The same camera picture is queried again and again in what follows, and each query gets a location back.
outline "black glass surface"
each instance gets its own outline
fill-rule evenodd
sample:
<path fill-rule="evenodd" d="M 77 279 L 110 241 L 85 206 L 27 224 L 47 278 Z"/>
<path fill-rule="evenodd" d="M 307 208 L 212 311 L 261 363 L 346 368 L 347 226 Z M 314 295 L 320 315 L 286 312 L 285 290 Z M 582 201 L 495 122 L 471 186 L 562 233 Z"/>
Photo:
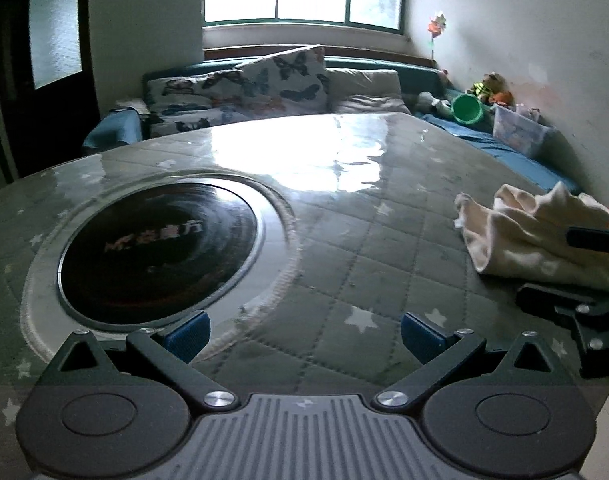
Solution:
<path fill-rule="evenodd" d="M 60 269 L 62 294 L 102 324 L 172 316 L 231 280 L 251 254 L 257 226 L 248 203 L 220 187 L 181 182 L 136 192 L 74 237 Z"/>

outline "dark wooden door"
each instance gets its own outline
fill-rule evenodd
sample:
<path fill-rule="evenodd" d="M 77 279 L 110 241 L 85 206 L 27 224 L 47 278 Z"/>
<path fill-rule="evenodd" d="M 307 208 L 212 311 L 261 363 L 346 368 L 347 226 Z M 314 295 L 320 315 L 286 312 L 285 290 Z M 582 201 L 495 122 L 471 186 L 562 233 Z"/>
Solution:
<path fill-rule="evenodd" d="M 80 157 L 85 137 L 100 120 L 88 0 L 77 0 L 77 23 L 72 2 L 0 0 L 0 105 L 20 176 Z M 60 23 L 49 10 L 67 19 Z M 40 28 L 42 21 L 54 22 L 53 30 Z M 75 26 L 79 49 L 67 44 Z M 59 59 L 59 50 L 64 60 Z"/>

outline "plastic storage bin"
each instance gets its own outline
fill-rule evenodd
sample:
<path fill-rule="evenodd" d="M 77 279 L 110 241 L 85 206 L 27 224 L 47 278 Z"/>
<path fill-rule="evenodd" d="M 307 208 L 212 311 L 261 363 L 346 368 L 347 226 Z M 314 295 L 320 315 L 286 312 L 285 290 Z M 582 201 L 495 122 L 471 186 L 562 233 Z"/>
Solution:
<path fill-rule="evenodd" d="M 542 126 L 507 108 L 496 107 L 493 136 L 529 158 L 540 154 L 545 140 L 555 128 Z"/>

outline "beige towel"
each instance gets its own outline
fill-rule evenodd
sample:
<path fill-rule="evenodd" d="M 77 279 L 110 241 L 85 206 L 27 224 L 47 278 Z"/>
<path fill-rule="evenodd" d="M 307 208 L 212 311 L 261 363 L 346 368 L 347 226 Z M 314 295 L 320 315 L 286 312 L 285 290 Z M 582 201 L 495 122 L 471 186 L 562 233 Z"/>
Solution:
<path fill-rule="evenodd" d="M 569 247 L 565 239 L 570 226 L 608 227 L 609 210 L 594 197 L 574 197 L 562 182 L 535 196 L 505 184 L 493 209 L 464 193 L 456 207 L 455 224 L 479 273 L 609 291 L 609 254 Z"/>

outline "green window frame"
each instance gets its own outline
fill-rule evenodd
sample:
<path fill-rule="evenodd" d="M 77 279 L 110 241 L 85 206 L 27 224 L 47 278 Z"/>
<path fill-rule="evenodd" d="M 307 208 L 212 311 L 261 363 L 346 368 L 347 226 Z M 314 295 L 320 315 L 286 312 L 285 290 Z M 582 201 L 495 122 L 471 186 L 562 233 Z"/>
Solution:
<path fill-rule="evenodd" d="M 405 33 L 405 18 L 406 18 L 406 0 L 400 0 L 400 13 L 398 16 L 398 27 L 380 27 L 379 25 L 369 25 L 368 23 L 352 22 L 349 19 L 351 12 L 351 0 L 345 1 L 345 16 L 342 22 L 327 22 L 324 20 L 299 20 L 299 19 L 287 19 L 278 18 L 278 0 L 275 0 L 274 4 L 274 17 L 273 18 L 248 18 L 245 20 L 220 20 L 216 22 L 204 22 L 205 27 L 212 27 L 216 25 L 235 25 L 239 23 L 313 23 L 318 25 L 344 25 L 345 27 L 354 28 L 366 28 L 368 30 L 380 30 L 382 32 L 391 32 L 394 34 Z"/>

